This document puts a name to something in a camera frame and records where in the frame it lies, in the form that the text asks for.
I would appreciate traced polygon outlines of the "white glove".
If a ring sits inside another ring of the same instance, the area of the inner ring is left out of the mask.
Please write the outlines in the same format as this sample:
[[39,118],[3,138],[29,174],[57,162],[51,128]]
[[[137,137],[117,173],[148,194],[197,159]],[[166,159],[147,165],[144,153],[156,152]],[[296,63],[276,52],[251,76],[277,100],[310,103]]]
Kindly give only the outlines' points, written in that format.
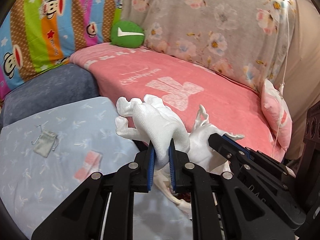
[[146,94],[143,100],[120,97],[116,102],[119,116],[116,134],[130,140],[151,142],[156,153],[156,169],[169,162],[169,146],[173,140],[178,151],[190,150],[189,134],[180,117],[157,96]]
[[189,134],[189,160],[213,174],[221,174],[226,171],[231,172],[229,161],[208,144],[210,135],[214,133],[227,135],[227,137],[235,141],[245,137],[242,134],[228,133],[211,124],[209,122],[209,114],[206,112],[205,107],[200,105],[193,128]]

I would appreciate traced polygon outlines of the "pink striped cloth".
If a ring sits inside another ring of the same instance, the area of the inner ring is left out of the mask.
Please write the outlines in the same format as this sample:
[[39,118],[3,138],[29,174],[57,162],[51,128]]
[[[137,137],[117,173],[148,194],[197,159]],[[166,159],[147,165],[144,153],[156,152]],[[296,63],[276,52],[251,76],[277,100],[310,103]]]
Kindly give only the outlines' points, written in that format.
[[74,179],[83,182],[93,172],[100,171],[100,163],[103,156],[95,151],[89,151],[84,158],[83,165],[74,174]]

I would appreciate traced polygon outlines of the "grey drawstring pouch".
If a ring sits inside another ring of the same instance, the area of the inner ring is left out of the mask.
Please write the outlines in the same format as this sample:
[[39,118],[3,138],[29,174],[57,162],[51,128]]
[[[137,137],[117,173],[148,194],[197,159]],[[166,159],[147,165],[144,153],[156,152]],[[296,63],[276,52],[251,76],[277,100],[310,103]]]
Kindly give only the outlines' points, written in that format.
[[54,152],[59,144],[58,135],[52,131],[42,128],[42,125],[37,125],[40,129],[40,134],[35,141],[31,142],[33,151],[43,158],[48,158],[50,152]]

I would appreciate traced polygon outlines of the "white lined trash bin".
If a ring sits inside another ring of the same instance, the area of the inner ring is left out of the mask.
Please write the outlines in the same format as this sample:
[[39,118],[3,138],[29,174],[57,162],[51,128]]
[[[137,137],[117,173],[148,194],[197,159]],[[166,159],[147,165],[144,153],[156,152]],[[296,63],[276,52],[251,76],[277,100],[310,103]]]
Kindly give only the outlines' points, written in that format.
[[[207,172],[220,175],[222,172],[231,172],[229,161],[225,158],[221,160],[211,159],[209,161],[193,161],[193,163],[201,166]],[[171,177],[167,169],[169,166],[165,166],[161,170],[156,170],[153,175],[153,182],[158,189],[163,193],[169,201],[173,202],[175,206],[182,211],[182,213],[192,220],[191,214],[191,196],[189,192],[176,193],[171,185]]]

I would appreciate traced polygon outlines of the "pink bed blanket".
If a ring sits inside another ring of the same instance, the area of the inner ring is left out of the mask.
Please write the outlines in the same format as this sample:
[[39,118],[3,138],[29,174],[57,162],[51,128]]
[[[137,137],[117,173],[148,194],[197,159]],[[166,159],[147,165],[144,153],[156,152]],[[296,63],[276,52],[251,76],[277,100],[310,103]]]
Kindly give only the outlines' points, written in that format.
[[275,141],[261,110],[260,96],[214,71],[146,48],[121,48],[101,43],[74,52],[70,62],[89,71],[102,96],[116,102],[146,94],[163,100],[191,131],[200,106],[210,123],[242,134],[242,146],[259,150],[277,161],[285,152]]

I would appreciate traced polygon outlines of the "pink small pillow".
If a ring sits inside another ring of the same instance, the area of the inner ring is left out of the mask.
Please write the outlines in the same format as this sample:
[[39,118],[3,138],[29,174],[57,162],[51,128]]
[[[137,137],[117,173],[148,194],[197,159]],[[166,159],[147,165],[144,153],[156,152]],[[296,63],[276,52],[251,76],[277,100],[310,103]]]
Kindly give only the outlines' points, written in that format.
[[277,142],[286,152],[291,142],[292,118],[285,100],[268,79],[261,90],[261,109]]

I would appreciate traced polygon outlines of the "light blue patterned sheet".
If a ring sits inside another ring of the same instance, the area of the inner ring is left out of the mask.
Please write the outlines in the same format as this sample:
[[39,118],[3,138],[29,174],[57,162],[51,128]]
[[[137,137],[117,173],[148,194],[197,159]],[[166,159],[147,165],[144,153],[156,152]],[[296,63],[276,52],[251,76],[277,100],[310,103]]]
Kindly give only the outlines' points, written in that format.
[[[116,134],[114,104],[105,97],[70,103],[5,126],[1,131],[1,200],[24,237],[34,230],[81,183],[74,174],[89,151],[103,158],[100,171],[116,172],[138,153],[134,142]],[[48,158],[33,151],[36,127],[58,135]]]

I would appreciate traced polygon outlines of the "grey floral quilt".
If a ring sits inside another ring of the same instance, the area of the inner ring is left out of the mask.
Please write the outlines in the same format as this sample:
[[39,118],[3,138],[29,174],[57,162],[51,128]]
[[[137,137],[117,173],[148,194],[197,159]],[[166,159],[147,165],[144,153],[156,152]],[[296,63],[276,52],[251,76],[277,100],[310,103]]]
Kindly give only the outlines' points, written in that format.
[[260,91],[285,63],[296,12],[296,0],[123,0],[121,18],[147,48]]

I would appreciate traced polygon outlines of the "blue-grey velvet cushion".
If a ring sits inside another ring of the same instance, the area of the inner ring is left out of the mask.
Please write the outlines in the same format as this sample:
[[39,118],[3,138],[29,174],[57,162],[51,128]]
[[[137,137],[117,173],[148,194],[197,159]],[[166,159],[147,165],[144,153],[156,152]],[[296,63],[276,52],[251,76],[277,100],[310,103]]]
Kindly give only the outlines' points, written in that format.
[[94,76],[76,64],[49,70],[12,90],[1,110],[1,127],[33,114],[99,96]]

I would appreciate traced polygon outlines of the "green check mark cushion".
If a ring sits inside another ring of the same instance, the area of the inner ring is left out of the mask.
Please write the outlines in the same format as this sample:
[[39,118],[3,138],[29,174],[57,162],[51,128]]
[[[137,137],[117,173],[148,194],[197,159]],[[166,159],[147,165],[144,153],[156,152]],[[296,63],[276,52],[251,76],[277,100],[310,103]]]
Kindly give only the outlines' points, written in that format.
[[144,30],[130,21],[118,21],[111,28],[111,44],[124,48],[138,48],[145,40]]

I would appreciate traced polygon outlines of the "colourful monkey print pillow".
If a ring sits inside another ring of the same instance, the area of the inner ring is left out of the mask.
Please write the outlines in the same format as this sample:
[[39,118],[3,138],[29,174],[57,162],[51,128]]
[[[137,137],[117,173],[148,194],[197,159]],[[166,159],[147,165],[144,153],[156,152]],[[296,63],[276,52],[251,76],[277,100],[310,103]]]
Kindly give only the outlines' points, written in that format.
[[122,0],[16,0],[1,25],[1,98],[110,40]]

